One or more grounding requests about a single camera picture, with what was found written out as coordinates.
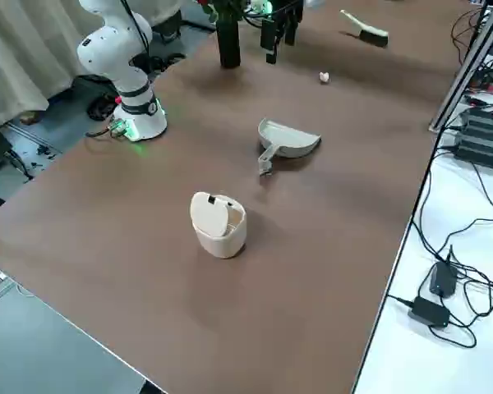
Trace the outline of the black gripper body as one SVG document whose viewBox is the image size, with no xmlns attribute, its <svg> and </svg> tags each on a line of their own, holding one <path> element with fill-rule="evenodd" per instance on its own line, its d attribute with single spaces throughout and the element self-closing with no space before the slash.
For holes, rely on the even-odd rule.
<svg viewBox="0 0 493 394">
<path fill-rule="evenodd" d="M 272 0 L 271 18 L 294 15 L 298 20 L 303 17 L 304 0 Z"/>
</svg>

